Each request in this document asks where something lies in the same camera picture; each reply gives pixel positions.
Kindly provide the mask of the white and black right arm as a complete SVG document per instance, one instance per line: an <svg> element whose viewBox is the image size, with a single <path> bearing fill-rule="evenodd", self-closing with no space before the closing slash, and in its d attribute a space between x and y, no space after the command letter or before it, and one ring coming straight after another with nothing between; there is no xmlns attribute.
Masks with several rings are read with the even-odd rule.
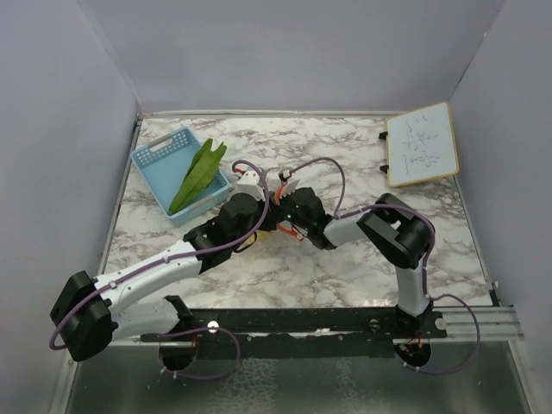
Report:
<svg viewBox="0 0 552 414"><path fill-rule="evenodd" d="M343 216L325 212L310 187L290 195L273 195L278 221L287 221L321 250L370 241L394 266L398 283L396 326L407 337L427 327L433 302L427 287L427 260L435 244L435 228L424 216L390 193L375 204Z"/></svg>

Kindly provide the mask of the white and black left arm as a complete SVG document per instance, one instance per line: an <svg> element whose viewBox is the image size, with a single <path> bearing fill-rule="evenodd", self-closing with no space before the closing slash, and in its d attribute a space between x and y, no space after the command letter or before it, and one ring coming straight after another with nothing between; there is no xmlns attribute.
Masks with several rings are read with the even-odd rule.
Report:
<svg viewBox="0 0 552 414"><path fill-rule="evenodd" d="M235 194L217 216L147 260L96 277L85 271L70 276L50 311L55 325L50 348L86 361L117 337L163 333L174 341L185 338L191 327L186 314L166 299L144 310L142 299L227 261L261 227L272 202Z"/></svg>

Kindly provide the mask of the clear zip bag orange seal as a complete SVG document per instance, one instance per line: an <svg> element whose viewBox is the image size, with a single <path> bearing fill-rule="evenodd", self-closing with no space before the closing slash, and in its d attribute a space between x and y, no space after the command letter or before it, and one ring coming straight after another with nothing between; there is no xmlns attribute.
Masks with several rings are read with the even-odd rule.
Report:
<svg viewBox="0 0 552 414"><path fill-rule="evenodd" d="M276 184L276 190L269 192L269 207L265 214L265 218L259 225L259 231L275 231L279 230L286 235L289 235L299 242L304 240L304 235L298 229L296 224L292 223L295 214L295 203L291 201L291 194L277 201L274 197L280 183Z"/></svg>

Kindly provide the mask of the green fake lettuce leaf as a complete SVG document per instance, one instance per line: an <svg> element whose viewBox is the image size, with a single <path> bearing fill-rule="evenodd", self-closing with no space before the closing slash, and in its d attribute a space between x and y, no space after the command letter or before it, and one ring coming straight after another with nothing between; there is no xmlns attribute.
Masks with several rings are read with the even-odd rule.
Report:
<svg viewBox="0 0 552 414"><path fill-rule="evenodd" d="M174 215L184 209L205 190L215 178L220 162L227 151L221 143L212 149L213 140L208 139L194 155L185 177L169 205L168 213Z"/></svg>

